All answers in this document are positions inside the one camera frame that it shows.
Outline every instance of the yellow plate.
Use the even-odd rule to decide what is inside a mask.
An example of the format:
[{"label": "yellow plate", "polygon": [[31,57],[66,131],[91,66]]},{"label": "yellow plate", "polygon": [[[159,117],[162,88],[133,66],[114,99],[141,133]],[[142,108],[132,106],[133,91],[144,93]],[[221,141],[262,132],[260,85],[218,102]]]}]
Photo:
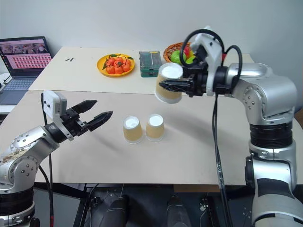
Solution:
[{"label": "yellow plate", "polygon": [[[122,57],[122,58],[124,58],[124,57],[129,58],[130,57],[129,55],[123,54],[123,53],[112,53],[112,54],[117,55],[117,56],[120,55],[120,57]],[[132,59],[132,60],[129,59],[131,61],[131,67],[130,67],[131,69],[129,71],[121,73],[121,74],[109,74],[108,72],[106,72],[106,69],[103,69],[103,66],[104,66],[104,63],[105,63],[106,59],[109,58],[109,56],[112,55],[112,54],[108,54],[108,55],[103,56],[97,62],[97,68],[99,69],[99,71],[101,73],[103,73],[104,75],[110,76],[110,77],[120,77],[120,76],[126,75],[127,73],[130,73],[134,69],[134,65],[135,65],[134,59]]]}]

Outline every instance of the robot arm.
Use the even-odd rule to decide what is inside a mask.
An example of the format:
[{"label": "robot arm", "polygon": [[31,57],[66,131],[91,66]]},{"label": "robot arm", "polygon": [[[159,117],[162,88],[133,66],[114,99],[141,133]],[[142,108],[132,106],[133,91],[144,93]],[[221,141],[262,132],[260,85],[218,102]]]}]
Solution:
[{"label": "robot arm", "polygon": [[87,100],[66,110],[66,99],[61,94],[52,91],[47,94],[50,96],[45,96],[46,108],[58,113],[50,114],[54,122],[20,134],[0,156],[0,226],[30,225],[35,211],[33,186],[40,163],[61,142],[95,130],[113,113],[104,112],[90,122],[82,122],[79,114],[88,111],[96,100]]},{"label": "robot arm", "polygon": [[210,33],[198,34],[191,44],[196,62],[183,63],[181,79],[167,79],[159,85],[190,97],[217,93],[242,102],[251,131],[245,178],[246,184],[255,188],[252,224],[303,226],[303,205],[292,194],[297,179],[292,138],[296,87],[264,64],[221,66],[224,47],[220,40]]}]

